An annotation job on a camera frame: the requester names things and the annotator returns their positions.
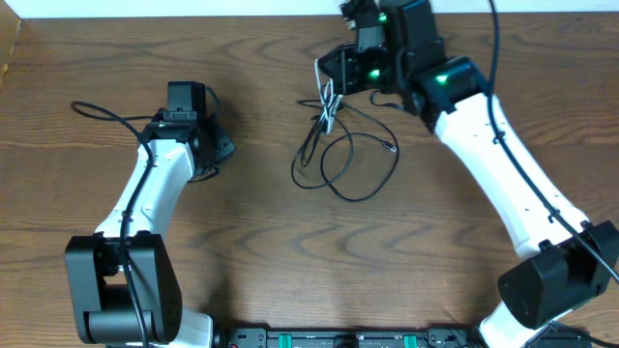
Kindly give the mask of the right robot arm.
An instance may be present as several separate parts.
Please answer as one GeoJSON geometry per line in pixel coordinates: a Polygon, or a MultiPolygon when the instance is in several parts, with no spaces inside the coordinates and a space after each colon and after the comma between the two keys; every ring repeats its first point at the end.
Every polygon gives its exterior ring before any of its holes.
{"type": "Polygon", "coordinates": [[[603,294],[618,274],[618,231],[593,223],[548,179],[505,116],[495,77],[449,56],[427,1],[347,1],[356,34],[316,61],[332,102],[366,90],[400,97],[468,169],[503,221],[518,264],[497,280],[481,347],[524,347],[603,294]]]}

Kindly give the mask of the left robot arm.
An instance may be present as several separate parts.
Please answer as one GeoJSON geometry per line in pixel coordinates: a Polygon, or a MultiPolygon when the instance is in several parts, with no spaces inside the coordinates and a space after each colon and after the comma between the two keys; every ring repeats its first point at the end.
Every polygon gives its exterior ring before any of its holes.
{"type": "Polygon", "coordinates": [[[236,147],[218,121],[213,89],[171,81],[167,106],[148,118],[133,173],[119,200],[88,236],[65,249],[80,340],[106,347],[214,347],[213,319],[183,306],[164,245],[184,187],[220,173],[236,147]]]}

